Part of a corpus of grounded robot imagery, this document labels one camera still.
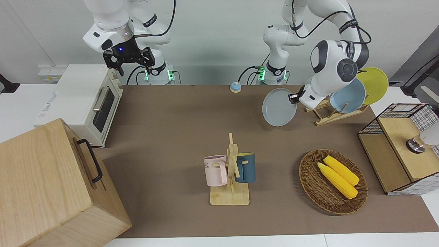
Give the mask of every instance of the wicker basket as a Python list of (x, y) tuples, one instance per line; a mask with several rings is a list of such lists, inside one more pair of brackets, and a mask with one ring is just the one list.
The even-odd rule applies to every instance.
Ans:
[[(349, 168), (360, 178), (355, 186), (358, 195), (349, 200), (343, 196), (320, 172), (317, 162), (323, 162), (326, 156), (332, 156)], [(316, 149), (307, 153), (299, 166), (299, 178), (305, 193), (325, 211), (337, 215), (351, 214), (358, 211), (367, 199), (367, 183), (360, 169), (349, 158), (330, 149)]]

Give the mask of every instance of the wooden stand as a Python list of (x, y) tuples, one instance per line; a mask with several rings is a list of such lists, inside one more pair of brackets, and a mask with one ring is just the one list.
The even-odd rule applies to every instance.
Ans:
[(210, 187), (210, 204), (219, 205), (249, 205), (250, 195), (248, 193), (248, 183), (238, 183), (235, 175), (240, 177), (236, 159), (238, 157), (238, 145), (233, 143), (232, 133), (229, 133), (229, 148), (227, 149), (227, 174), (228, 182), (226, 185)]
[(328, 124), (328, 123), (332, 123), (350, 116), (354, 116), (360, 113), (363, 113), (367, 108), (369, 108), (369, 105), (362, 105), (358, 110), (351, 112), (351, 113), (342, 113), (342, 111), (348, 106), (348, 103), (346, 103), (343, 108), (340, 111), (337, 111), (336, 109), (334, 109), (331, 114), (329, 114), (329, 116), (327, 117), (322, 117), (317, 110), (318, 109), (323, 109), (326, 107), (332, 107), (331, 103), (329, 102), (328, 99), (323, 100), (322, 102), (320, 102), (320, 104), (317, 105), (317, 107), (312, 110), (310, 108), (305, 108), (306, 112), (310, 112), (313, 111), (314, 114), (316, 114), (316, 116), (319, 118), (318, 121), (315, 122), (315, 125), (320, 126), (323, 124)]

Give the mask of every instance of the oven handle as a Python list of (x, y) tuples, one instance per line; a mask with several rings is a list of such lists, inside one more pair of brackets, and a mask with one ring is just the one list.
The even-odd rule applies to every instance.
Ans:
[(109, 87), (101, 88), (101, 91), (99, 92), (99, 97), (97, 98), (96, 104), (94, 104), (93, 107), (94, 112), (100, 112), (102, 110), (102, 106), (104, 105), (105, 99), (107, 98), (109, 91)]
[(91, 181), (93, 183), (98, 182), (99, 180), (102, 179), (102, 170), (101, 170), (101, 167), (99, 166), (99, 162), (97, 161), (96, 156), (94, 155), (93, 150), (91, 149), (90, 143), (86, 139), (81, 139), (81, 140), (77, 141), (76, 143), (78, 145), (83, 144), (83, 143), (87, 144), (88, 150), (90, 151), (90, 154), (91, 154), (91, 158), (93, 159), (94, 165), (96, 166), (96, 170), (97, 170), (97, 177), (93, 178)]

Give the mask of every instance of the corn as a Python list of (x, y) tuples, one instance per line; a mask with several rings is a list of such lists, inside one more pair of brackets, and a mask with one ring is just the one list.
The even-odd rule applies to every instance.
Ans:
[(340, 163), (338, 160), (331, 156), (326, 156), (323, 161), (334, 171), (336, 171), (340, 176), (342, 176), (351, 185), (356, 186), (360, 179), (351, 170), (349, 170), (345, 165)]
[(324, 164), (318, 162), (317, 165), (320, 168), (322, 174), (331, 182), (331, 184), (338, 189), (347, 199), (355, 198), (358, 194), (358, 191), (354, 186), (349, 184), (343, 177), (341, 177), (338, 173), (336, 173), (329, 166), (325, 166)]

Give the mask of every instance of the wooden box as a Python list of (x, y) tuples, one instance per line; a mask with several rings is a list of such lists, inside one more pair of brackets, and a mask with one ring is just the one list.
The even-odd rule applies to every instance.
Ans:
[(439, 188), (439, 158), (432, 149), (416, 154), (406, 141), (419, 134), (411, 118), (379, 117), (382, 134), (359, 134), (388, 195), (421, 195)]
[(102, 160), (61, 119), (0, 150), (0, 246), (103, 246), (131, 227)]

